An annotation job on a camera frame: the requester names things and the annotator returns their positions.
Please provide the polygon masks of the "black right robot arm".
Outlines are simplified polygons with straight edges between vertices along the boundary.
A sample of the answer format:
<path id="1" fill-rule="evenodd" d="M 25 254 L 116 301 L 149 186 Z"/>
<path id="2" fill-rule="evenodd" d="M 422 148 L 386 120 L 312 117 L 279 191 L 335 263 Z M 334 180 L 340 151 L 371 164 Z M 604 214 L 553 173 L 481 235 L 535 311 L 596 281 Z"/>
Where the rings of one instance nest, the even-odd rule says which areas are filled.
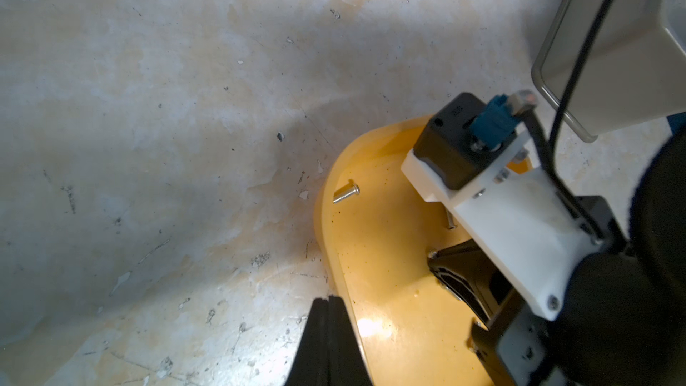
<path id="1" fill-rule="evenodd" d="M 628 237 L 600 198 L 582 204 L 610 244 L 575 268 L 553 321 L 532 314 L 475 242 L 430 257 L 431 272 L 480 317 L 476 357 L 497 385 L 684 384 L 684 132 L 641 178 Z"/>

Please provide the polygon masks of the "yellow plastic storage tray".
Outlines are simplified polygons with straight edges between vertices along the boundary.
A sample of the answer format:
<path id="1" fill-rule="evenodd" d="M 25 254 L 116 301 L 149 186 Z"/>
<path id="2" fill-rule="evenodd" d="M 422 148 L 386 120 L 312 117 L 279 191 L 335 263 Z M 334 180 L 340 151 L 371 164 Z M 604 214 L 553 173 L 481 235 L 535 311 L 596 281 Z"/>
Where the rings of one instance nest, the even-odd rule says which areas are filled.
<path id="1" fill-rule="evenodd" d="M 476 315 L 427 264 L 468 234 L 449 230 L 443 205 L 425 202 L 401 170 L 426 123 L 395 123 L 348 145 L 323 182 L 314 232 L 374 384 L 488 385 L 468 344 Z M 350 182 L 360 194 L 334 204 Z"/>

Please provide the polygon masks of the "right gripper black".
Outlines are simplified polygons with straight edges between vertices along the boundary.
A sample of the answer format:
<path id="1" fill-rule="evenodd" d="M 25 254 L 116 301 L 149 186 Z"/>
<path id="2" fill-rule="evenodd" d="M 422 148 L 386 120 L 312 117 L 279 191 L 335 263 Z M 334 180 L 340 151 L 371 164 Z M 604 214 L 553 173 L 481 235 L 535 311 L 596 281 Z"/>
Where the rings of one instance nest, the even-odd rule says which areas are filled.
<path id="1" fill-rule="evenodd" d="M 626 241 L 606 200 L 579 199 L 606 239 L 594 245 L 556 200 L 458 207 L 468 241 L 431 256 L 431 272 L 481 321 L 476 353 L 498 385 L 624 385 Z"/>

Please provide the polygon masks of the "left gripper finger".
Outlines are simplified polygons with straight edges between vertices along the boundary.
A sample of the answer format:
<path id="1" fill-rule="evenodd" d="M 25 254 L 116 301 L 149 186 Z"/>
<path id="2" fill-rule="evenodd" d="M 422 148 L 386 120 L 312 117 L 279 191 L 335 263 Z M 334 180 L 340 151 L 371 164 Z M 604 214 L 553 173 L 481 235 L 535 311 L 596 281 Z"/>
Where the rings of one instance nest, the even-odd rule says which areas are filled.
<path id="1" fill-rule="evenodd" d="M 310 309 L 287 385 L 370 385 L 344 300 L 317 298 Z"/>

